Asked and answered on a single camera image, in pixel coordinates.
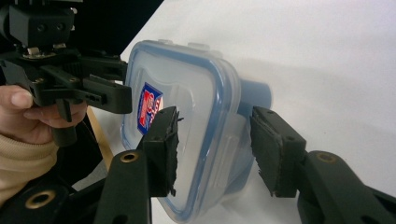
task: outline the beige sleeve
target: beige sleeve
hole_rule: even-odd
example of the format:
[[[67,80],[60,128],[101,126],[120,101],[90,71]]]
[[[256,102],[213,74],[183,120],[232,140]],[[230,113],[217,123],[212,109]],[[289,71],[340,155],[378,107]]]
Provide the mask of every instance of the beige sleeve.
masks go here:
[[[53,142],[30,145],[0,134],[0,207],[30,180],[49,171],[57,150]]]

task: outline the human hand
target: human hand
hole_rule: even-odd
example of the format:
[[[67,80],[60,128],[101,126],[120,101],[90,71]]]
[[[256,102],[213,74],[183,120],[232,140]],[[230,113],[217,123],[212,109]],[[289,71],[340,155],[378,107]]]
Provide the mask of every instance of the human hand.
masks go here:
[[[0,134],[28,144],[52,141],[50,127],[68,128],[80,123],[87,104],[71,105],[72,121],[62,119],[56,105],[32,107],[33,97],[19,86],[0,86]]]

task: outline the red and blue label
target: red and blue label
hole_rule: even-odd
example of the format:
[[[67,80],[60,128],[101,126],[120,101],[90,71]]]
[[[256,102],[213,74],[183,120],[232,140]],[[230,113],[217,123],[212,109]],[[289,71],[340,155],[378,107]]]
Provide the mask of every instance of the red and blue label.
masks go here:
[[[145,82],[137,110],[137,129],[146,134],[155,115],[163,108],[163,93]]]

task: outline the mounting hole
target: mounting hole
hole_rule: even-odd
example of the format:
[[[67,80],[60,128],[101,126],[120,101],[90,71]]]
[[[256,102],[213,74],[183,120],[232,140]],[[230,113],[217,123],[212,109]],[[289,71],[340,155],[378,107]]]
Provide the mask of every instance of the mounting hole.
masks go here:
[[[327,152],[319,152],[317,154],[317,158],[318,160],[324,161],[326,163],[335,163],[337,161],[337,158],[334,157],[334,155]]]
[[[377,220],[375,220],[374,218],[369,217],[369,216],[362,216],[361,220],[367,224],[379,224],[379,222]]]
[[[50,203],[55,198],[55,191],[53,190],[44,190],[34,194],[26,201],[26,208],[29,209],[37,209],[43,207]]]
[[[114,217],[112,224],[125,224],[128,221],[126,215],[118,215]]]
[[[131,161],[136,161],[137,158],[139,158],[139,155],[137,155],[134,152],[129,152],[122,155],[120,159],[122,162],[131,162]]]

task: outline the brass insert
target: brass insert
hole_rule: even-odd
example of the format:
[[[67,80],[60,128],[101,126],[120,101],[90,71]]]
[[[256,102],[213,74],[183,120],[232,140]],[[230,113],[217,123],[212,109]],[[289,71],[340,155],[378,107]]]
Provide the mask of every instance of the brass insert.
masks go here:
[[[26,208],[37,209],[50,203],[55,198],[54,190],[44,190],[33,195],[26,201]]]

